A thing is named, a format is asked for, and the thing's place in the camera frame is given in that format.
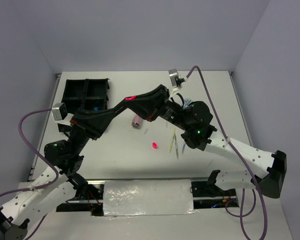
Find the yellow pen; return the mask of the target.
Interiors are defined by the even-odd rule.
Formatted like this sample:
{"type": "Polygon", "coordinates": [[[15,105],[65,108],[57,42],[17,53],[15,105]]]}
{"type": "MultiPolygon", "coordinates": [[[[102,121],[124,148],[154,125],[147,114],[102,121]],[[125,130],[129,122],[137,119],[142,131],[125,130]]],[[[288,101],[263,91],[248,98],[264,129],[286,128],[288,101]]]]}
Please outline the yellow pen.
{"type": "Polygon", "coordinates": [[[176,128],[174,128],[173,131],[172,131],[172,137],[171,137],[171,141],[170,141],[170,144],[169,144],[169,153],[171,153],[172,149],[173,149],[173,144],[174,144],[174,141],[175,141],[175,134],[176,134],[176,128]]]}

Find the pink highlighter marker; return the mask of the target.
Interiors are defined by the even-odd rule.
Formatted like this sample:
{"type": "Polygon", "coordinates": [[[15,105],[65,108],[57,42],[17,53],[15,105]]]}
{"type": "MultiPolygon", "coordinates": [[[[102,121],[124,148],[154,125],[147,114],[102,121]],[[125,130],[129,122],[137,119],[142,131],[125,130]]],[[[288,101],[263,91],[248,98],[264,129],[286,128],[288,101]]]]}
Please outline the pink highlighter marker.
{"type": "Polygon", "coordinates": [[[136,99],[136,97],[137,97],[137,96],[135,96],[135,95],[134,95],[134,96],[130,96],[130,97],[126,97],[126,98],[125,98],[125,101],[131,101],[131,100],[134,100],[134,99],[136,99]]]}

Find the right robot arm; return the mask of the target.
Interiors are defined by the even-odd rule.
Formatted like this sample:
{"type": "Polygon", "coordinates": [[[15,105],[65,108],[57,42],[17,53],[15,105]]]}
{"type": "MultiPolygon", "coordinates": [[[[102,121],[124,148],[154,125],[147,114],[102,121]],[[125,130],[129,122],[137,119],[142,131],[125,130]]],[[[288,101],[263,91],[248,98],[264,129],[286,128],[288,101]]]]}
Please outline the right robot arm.
{"type": "Polygon", "coordinates": [[[184,132],[181,137],[191,149],[206,151],[240,166],[244,170],[213,170],[208,177],[207,190],[213,196],[230,189],[256,189],[272,199],[278,199],[287,172],[287,155],[254,148],[229,136],[211,125],[213,115],[203,101],[183,108],[169,100],[163,85],[141,95],[124,99],[126,107],[149,122],[161,117],[184,132]]]}

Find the green pen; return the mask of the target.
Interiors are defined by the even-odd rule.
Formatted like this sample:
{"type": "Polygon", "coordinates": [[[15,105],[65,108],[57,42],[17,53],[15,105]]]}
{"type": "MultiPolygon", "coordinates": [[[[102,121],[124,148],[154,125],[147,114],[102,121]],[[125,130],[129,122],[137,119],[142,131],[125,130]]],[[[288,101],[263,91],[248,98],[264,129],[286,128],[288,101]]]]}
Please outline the green pen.
{"type": "Polygon", "coordinates": [[[179,159],[179,147],[176,133],[173,134],[176,159],[179,159]]]}

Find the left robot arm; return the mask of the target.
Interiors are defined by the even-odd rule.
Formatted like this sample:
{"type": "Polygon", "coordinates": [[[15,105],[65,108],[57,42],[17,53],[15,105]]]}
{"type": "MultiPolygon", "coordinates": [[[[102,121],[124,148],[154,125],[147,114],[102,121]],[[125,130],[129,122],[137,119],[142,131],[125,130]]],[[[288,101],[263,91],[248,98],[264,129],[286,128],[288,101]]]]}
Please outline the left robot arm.
{"type": "Polygon", "coordinates": [[[99,112],[78,110],[71,118],[67,140],[45,145],[40,158],[47,163],[45,171],[28,187],[11,190],[16,196],[0,206],[0,240],[28,240],[28,230],[42,223],[46,215],[72,198],[81,200],[93,188],[78,170],[84,156],[81,152],[89,140],[97,140],[110,122],[126,110],[123,103],[99,112]]]}

